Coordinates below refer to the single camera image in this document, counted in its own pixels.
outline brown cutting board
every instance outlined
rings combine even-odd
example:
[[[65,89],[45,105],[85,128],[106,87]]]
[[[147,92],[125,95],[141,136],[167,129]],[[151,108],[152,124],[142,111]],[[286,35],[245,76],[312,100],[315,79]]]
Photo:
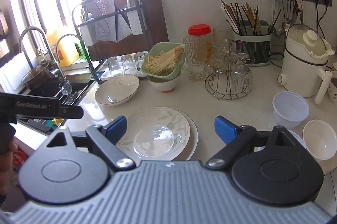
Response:
[[[126,8],[126,1],[127,0],[115,0],[115,5],[121,10]],[[149,44],[146,43],[144,35],[134,36],[132,34],[118,43],[98,41],[88,47],[92,61],[150,50],[156,43],[169,41],[161,0],[142,0],[142,3],[145,5],[144,16],[147,22],[146,36]]]

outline white pot handle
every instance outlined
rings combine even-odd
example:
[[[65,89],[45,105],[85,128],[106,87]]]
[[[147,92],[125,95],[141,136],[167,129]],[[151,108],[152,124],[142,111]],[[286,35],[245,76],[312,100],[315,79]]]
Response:
[[[324,69],[320,68],[318,70],[318,75],[320,78],[323,80],[321,87],[317,93],[317,96],[315,98],[315,103],[320,104],[323,100],[323,97],[329,87],[331,78],[332,78],[332,73],[330,71],[325,71]]]

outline red lid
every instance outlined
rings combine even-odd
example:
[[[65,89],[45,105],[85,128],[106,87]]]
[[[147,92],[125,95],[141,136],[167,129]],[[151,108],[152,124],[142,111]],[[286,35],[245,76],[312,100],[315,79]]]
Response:
[[[208,24],[195,24],[188,28],[189,35],[206,35],[211,33],[211,28]]]

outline cutting board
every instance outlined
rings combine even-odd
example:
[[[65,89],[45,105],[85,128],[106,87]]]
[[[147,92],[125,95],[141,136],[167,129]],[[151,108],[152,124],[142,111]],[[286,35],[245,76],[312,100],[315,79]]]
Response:
[[[30,70],[25,54],[19,53],[0,68],[0,85],[6,93],[17,94],[24,87],[21,80]]]
[[[126,8],[127,0],[115,0],[118,9]],[[118,43],[110,41],[98,41],[92,46],[88,46],[90,59],[97,61],[113,56],[150,50],[158,42],[168,42],[165,17],[161,0],[142,0],[144,16],[147,21],[146,37],[144,35],[129,35]]]

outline red-lidded jar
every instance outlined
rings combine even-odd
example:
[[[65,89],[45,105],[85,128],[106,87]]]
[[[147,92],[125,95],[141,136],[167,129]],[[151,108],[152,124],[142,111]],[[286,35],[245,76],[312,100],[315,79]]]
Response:
[[[195,24],[190,26],[187,31],[191,36],[204,35],[206,37],[207,60],[209,61],[213,53],[213,37],[210,26],[208,24]]]

